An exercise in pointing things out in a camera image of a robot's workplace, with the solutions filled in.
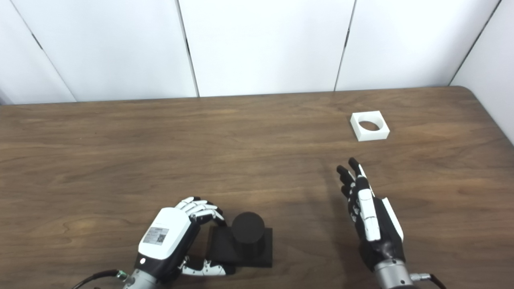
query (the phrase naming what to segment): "metal wrist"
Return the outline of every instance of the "metal wrist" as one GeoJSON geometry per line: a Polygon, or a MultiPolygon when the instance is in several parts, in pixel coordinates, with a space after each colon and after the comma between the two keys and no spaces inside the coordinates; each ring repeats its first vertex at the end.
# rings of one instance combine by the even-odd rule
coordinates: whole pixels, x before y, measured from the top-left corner
{"type": "Polygon", "coordinates": [[[402,260],[388,259],[375,265],[375,276],[382,289],[413,285],[409,272],[402,260]]]}

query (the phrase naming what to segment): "panel seam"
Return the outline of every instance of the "panel seam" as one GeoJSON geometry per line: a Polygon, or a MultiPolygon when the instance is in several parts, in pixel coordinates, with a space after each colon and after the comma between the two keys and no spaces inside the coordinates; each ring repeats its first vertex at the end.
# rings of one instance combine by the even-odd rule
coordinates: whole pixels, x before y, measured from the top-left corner
{"type": "Polygon", "coordinates": [[[352,15],[350,16],[350,23],[348,23],[348,31],[346,31],[346,38],[344,39],[343,52],[341,53],[341,60],[339,61],[339,69],[337,70],[336,83],[334,84],[334,91],[336,91],[337,83],[339,82],[339,75],[341,74],[341,66],[343,65],[344,52],[348,44],[348,38],[350,38],[350,29],[352,28],[353,16],[355,14],[355,7],[357,6],[357,0],[354,1],[352,8],[352,15]]]}
{"type": "Polygon", "coordinates": [[[177,5],[178,20],[180,22],[180,28],[182,29],[182,36],[184,38],[184,44],[186,46],[186,51],[188,54],[189,66],[191,67],[191,75],[193,77],[194,90],[196,92],[196,97],[200,97],[200,92],[198,90],[198,83],[196,82],[196,73],[194,72],[193,59],[191,57],[191,51],[189,50],[189,42],[188,42],[188,37],[186,34],[186,27],[184,25],[184,19],[182,18],[182,10],[180,8],[179,0],[175,0],[175,4],[177,5]]]}
{"type": "Polygon", "coordinates": [[[466,56],[464,56],[464,58],[462,59],[462,62],[458,66],[457,70],[455,71],[455,74],[453,74],[453,77],[451,78],[450,82],[448,82],[448,86],[450,86],[450,84],[453,82],[453,80],[457,76],[459,70],[461,70],[462,65],[464,64],[464,62],[466,62],[466,59],[468,59],[469,54],[471,53],[471,51],[475,47],[476,42],[479,40],[480,36],[482,35],[482,32],[484,32],[484,29],[486,28],[487,24],[489,24],[489,21],[491,20],[492,16],[496,12],[496,9],[498,9],[498,6],[500,5],[501,2],[502,2],[502,0],[499,0],[498,3],[496,4],[496,7],[493,9],[491,15],[489,16],[489,18],[485,22],[484,26],[482,27],[482,30],[480,30],[480,33],[476,36],[475,41],[473,41],[473,44],[471,44],[471,47],[469,48],[468,52],[466,53],[466,56]]]}
{"type": "Polygon", "coordinates": [[[13,3],[12,0],[9,0],[9,2],[11,2],[11,5],[14,7],[14,9],[16,10],[16,13],[18,13],[18,16],[20,16],[20,18],[22,19],[23,23],[25,24],[25,27],[27,27],[27,29],[29,30],[30,34],[32,35],[32,37],[34,38],[34,40],[36,41],[36,43],[39,45],[39,48],[41,48],[41,50],[43,51],[43,53],[45,54],[46,56],[46,59],[48,59],[48,61],[50,62],[50,64],[52,65],[53,67],[53,70],[56,71],[57,75],[59,76],[59,78],[61,79],[61,81],[64,83],[64,86],[66,87],[66,89],[68,89],[69,91],[69,94],[71,95],[71,97],[73,97],[73,99],[75,99],[75,102],[79,102],[77,100],[77,98],[75,97],[75,95],[73,94],[73,92],[71,91],[71,89],[69,88],[68,84],[66,83],[66,81],[64,81],[64,78],[62,77],[62,75],[59,73],[59,71],[57,70],[57,67],[54,65],[54,63],[52,62],[52,59],[50,59],[50,57],[48,56],[48,54],[46,53],[45,49],[43,49],[43,46],[41,45],[41,43],[38,41],[38,39],[35,37],[34,33],[32,32],[32,29],[30,29],[29,25],[27,24],[27,22],[25,21],[25,19],[23,18],[23,16],[21,15],[20,11],[18,10],[18,7],[16,7],[16,5],[13,3]]]}

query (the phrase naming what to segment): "white wall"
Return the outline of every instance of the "white wall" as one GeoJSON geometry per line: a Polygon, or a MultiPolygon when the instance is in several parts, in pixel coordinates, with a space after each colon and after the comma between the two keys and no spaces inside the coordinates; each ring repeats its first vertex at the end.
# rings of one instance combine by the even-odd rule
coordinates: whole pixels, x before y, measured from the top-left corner
{"type": "Polygon", "coordinates": [[[358,0],[338,91],[448,85],[498,0],[358,0]]]}
{"type": "Polygon", "coordinates": [[[0,1],[0,104],[75,101],[10,1],[0,1]]]}
{"type": "Polygon", "coordinates": [[[77,100],[196,97],[173,0],[13,2],[77,100]]]}
{"type": "Polygon", "coordinates": [[[200,96],[332,91],[354,0],[180,0],[200,96]]]}
{"type": "Polygon", "coordinates": [[[514,1],[498,5],[451,85],[469,88],[514,143],[514,1]]]}
{"type": "Polygon", "coordinates": [[[195,97],[183,27],[200,96],[448,85],[498,2],[12,1],[0,103],[195,97]]]}

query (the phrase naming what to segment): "black cylinder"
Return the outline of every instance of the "black cylinder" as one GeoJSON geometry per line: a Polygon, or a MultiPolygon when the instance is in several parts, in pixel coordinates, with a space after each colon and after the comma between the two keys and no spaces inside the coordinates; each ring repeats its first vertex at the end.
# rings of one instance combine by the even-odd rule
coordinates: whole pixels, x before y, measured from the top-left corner
{"type": "Polygon", "coordinates": [[[232,222],[234,249],[243,259],[254,259],[264,251],[264,221],[253,212],[244,212],[232,222]]]}

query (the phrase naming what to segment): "black square base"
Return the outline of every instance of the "black square base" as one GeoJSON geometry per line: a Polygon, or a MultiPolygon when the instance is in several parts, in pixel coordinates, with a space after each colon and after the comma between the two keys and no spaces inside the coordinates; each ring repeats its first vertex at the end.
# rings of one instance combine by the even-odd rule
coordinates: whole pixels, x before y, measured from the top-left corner
{"type": "Polygon", "coordinates": [[[207,258],[221,264],[236,267],[268,267],[273,265],[273,231],[271,228],[264,229],[264,251],[254,259],[247,260],[237,255],[233,246],[231,227],[211,227],[210,248],[207,258]]]}

